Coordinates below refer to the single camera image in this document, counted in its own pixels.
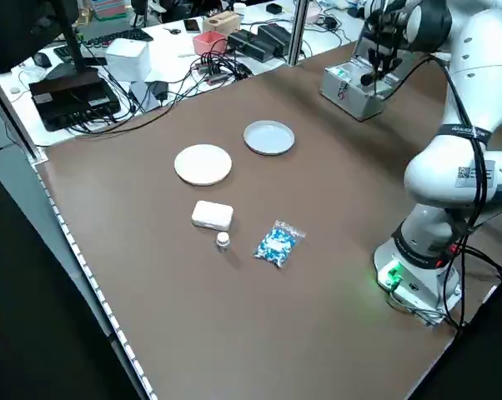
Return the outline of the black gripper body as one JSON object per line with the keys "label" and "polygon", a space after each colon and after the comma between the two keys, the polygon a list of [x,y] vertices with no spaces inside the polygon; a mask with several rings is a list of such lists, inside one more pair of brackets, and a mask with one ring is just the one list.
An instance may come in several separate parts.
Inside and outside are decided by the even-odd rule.
{"label": "black gripper body", "polygon": [[380,46],[392,49],[396,44],[397,14],[374,14],[368,19],[369,39]]}

